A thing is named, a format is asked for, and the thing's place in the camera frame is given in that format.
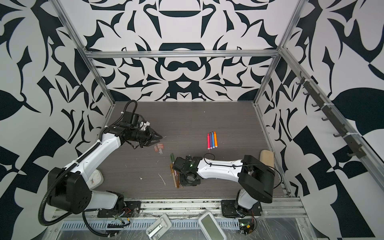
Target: wooden table surface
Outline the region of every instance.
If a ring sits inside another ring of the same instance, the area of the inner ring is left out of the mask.
[[[108,124],[121,115],[125,103],[116,103]],[[212,131],[216,131],[218,148],[210,152],[216,160],[233,161],[243,159],[244,155],[259,158],[261,150],[267,149],[250,101],[139,102],[136,113],[163,136],[163,154],[156,153],[153,146],[134,150],[124,143],[98,167],[104,183],[96,190],[122,193],[125,198],[236,197],[240,184],[223,179],[202,179],[198,186],[175,188],[169,167],[170,154],[175,158],[202,157],[209,152],[207,133]],[[284,196],[281,187],[276,188],[273,195]]]

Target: black and white patterned wall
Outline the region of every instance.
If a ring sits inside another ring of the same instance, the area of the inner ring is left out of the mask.
[[[88,50],[276,49],[297,0],[66,0]],[[270,58],[102,59],[117,101],[253,100]]]
[[[65,0],[88,50],[277,48],[298,0]]]
[[[108,58],[94,63],[116,101],[253,100],[272,57]]]
[[[0,1],[0,56],[0,238],[32,239],[47,173],[95,142],[110,103],[47,0]]]
[[[309,0],[288,50],[384,158],[383,1]],[[284,60],[260,99],[295,196],[319,237],[382,239],[384,192],[319,111]]]

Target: black cable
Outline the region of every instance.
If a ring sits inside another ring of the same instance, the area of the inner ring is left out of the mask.
[[[133,147],[133,149],[136,149],[136,148],[137,148],[138,146],[140,146],[140,144],[141,144],[141,142],[139,142],[139,144],[136,145],[136,146],[134,147],[132,143],[128,142],[128,140],[126,140],[126,142],[127,142],[129,145],[131,145],[131,146]]]
[[[255,225],[255,227],[254,227],[254,229],[253,230],[256,230],[257,229],[257,221],[256,221],[256,218],[255,218],[255,216],[252,216],[253,218],[254,218],[254,220],[255,220],[255,223],[256,223],[256,225]]]
[[[101,143],[100,142],[97,142],[88,152],[84,153],[78,160],[77,162],[80,163],[81,161],[83,161],[87,156],[89,156]],[[45,205],[47,204],[47,199],[48,197],[51,195],[52,191],[56,188],[56,186],[64,179],[65,176],[67,176],[67,174],[72,170],[74,169],[75,167],[77,166],[76,163],[72,164],[71,166],[69,166],[66,170],[64,170],[64,172],[62,174],[60,174],[60,176],[58,178],[55,179],[55,181],[51,184],[51,186],[48,188],[47,192],[45,193],[44,197],[43,197],[43,200],[41,201],[40,203],[40,207],[39,207],[39,211],[38,211],[38,220],[39,220],[39,223],[43,226],[50,226],[50,225],[53,225],[53,224],[56,224],[58,222],[60,222],[61,220],[63,220],[64,218],[68,217],[69,215],[71,215],[72,213],[71,212],[67,212],[65,214],[63,214],[62,216],[52,220],[52,221],[47,221],[45,220],[45,217],[44,217],[44,211],[45,211]]]
[[[99,237],[113,237],[113,236],[115,236],[115,235],[110,235],[110,234],[108,234],[108,233],[101,233],[101,232],[98,232],[98,231],[96,231],[96,230],[94,230],[90,225],[89,225],[89,223],[87,222],[87,218],[85,218],[85,212],[86,211],[83,211],[81,214],[82,214],[82,216],[83,216],[83,221],[84,221],[84,223],[85,223],[85,226],[91,231],[91,233],[93,233],[94,235],[97,235],[97,236],[99,236]]]
[[[206,164],[209,164],[210,166],[222,166],[222,167],[233,167],[233,168],[236,168],[236,167],[243,167],[243,166],[263,166],[263,165],[261,165],[261,164],[245,164],[245,165],[241,165],[241,166],[235,166],[235,165],[228,166],[228,165],[212,164],[212,163],[207,162],[207,161],[205,160],[205,156],[206,156],[207,154],[211,154],[211,155],[214,157],[212,160],[215,160],[215,155],[213,155],[213,154],[210,153],[210,152],[207,152],[207,153],[204,154],[204,156],[203,156],[203,159],[204,159],[205,163],[206,163]],[[279,174],[279,176],[280,176],[280,182],[279,182],[279,184],[277,184],[277,186],[273,187],[273,189],[275,189],[275,188],[277,188],[277,187],[283,182],[283,178],[282,178],[280,172],[279,172],[276,168],[271,167],[271,166],[267,166],[267,167],[273,168],[273,169]]]
[[[121,116],[114,123],[112,123],[111,125],[115,125],[116,123],[118,123],[123,118],[124,112],[127,110],[127,107],[128,107],[128,105],[130,103],[135,103],[135,107],[133,108],[133,111],[132,111],[132,113],[135,113],[136,108],[137,108],[137,101],[136,100],[130,100],[129,102],[127,102],[127,104],[125,104],[124,110],[123,110]]]

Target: pink marker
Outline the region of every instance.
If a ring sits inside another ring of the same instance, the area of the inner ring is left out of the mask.
[[[209,140],[210,140],[210,137],[209,137],[209,134],[208,134],[208,135],[207,135],[207,141],[208,141],[208,150],[210,149]]]

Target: marker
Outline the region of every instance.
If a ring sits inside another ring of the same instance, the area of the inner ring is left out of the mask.
[[[212,132],[212,147],[215,148],[215,138],[214,138],[213,132]]]
[[[209,146],[209,133],[207,134],[207,143],[208,143],[208,150],[210,149],[210,146]]]
[[[209,133],[209,146],[210,146],[210,149],[212,149],[213,147],[212,147],[212,144],[213,144],[213,142],[212,142],[212,137],[211,137],[211,133]]]
[[[215,147],[217,147],[216,131],[215,131],[214,135],[215,135]]]

